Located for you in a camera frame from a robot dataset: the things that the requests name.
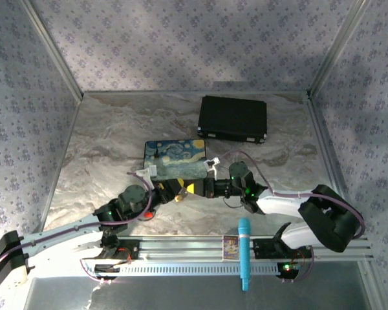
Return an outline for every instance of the gray marble floor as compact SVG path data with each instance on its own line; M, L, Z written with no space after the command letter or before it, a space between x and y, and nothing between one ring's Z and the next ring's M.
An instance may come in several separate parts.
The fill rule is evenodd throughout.
M126 172L142 168L148 140L197 138L201 103L194 94L86 94L70 139L45 229L73 222L93 212L138 183ZM230 96L263 100L268 104L268 139L263 145L206 140L207 157L241 149L258 162L276 189L307 190L327 184L306 108L273 95ZM242 156L231 155L219 165L219 177ZM263 182L251 163L257 181ZM238 200L228 202L237 205ZM230 234L240 217L252 221L252 233L273 234L291 218L252 215L229 209L221 199L190 195L180 203L160 206L150 222L130 225L127 234Z

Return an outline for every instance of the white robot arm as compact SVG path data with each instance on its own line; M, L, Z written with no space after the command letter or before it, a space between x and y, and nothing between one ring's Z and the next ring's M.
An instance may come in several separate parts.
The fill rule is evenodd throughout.
M151 219L156 208L178 197L183 187L206 198L239 196L251 213L284 214L303 220L300 224L286 223L272 239L263 240L265 249L260 258L284 258L296 249L316 244L343 252L353 238L363 234L361 215L326 185L299 193L273 191L270 186L256 183L242 161L230 166L230 179L216 180L215 162L207 161L210 173L197 181L172 179L152 184L149 175L139 173L136 177L145 183L147 190L131 185L118 198L79 221L23 237L17 231L6 233L0 239L0 287L22 284L36 266L55 259L59 262L72 257L104 262L137 259L139 243L118 239L116 235L134 220ZM112 270L102 268L101 272Z

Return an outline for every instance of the patterned wallpaper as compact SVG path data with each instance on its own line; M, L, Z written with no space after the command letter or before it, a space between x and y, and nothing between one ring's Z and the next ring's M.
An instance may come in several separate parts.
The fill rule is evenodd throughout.
M25 11L0 0L0 236L39 224L75 107Z
M352 1L38 0L86 90L304 90Z
M368 7L314 101L388 294L388 0Z

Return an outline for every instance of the black box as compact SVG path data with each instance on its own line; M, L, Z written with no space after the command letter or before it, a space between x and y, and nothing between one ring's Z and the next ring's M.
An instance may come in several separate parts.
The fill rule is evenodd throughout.
M263 143L266 106L264 101L203 97L197 133L204 138Z

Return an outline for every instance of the mouse pad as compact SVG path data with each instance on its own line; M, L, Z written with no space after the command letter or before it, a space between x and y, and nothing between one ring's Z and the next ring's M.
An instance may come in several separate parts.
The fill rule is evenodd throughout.
M181 178L203 179L207 176L204 166L206 145L203 139L148 141L145 143L144 168L156 166L153 181Z

